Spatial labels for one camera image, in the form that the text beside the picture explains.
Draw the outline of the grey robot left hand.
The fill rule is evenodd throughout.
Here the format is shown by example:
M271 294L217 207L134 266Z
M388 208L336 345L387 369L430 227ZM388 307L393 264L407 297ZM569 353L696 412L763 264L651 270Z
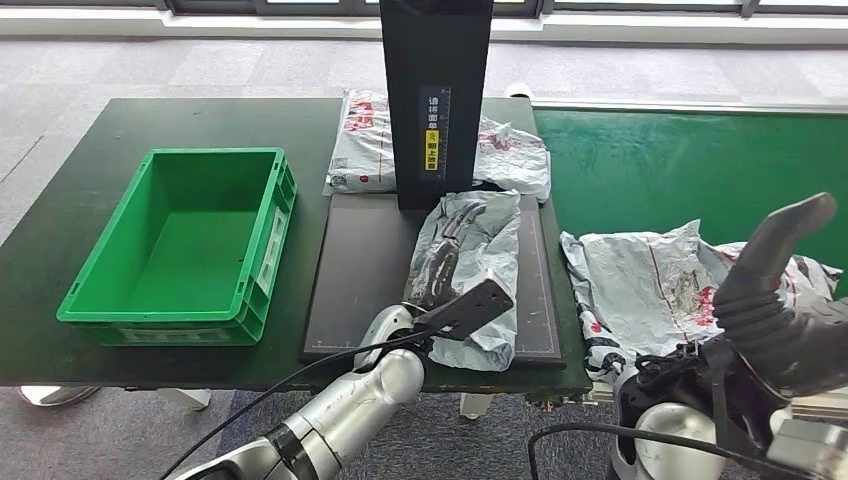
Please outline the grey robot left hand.
M403 296L405 302L419 310L430 311L458 296L452 287L452 279L458 265L460 246L470 225L485 210L484 201L472 200L447 216L442 226L434 228L425 250L411 263Z

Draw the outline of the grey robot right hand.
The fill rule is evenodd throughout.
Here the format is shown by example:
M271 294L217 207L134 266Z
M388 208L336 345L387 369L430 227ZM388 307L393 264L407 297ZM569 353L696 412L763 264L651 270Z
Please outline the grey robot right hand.
M769 214L713 299L717 323L733 349L785 397L847 385L847 300L789 308L777 294L796 245L836 210L834 197L821 192Z

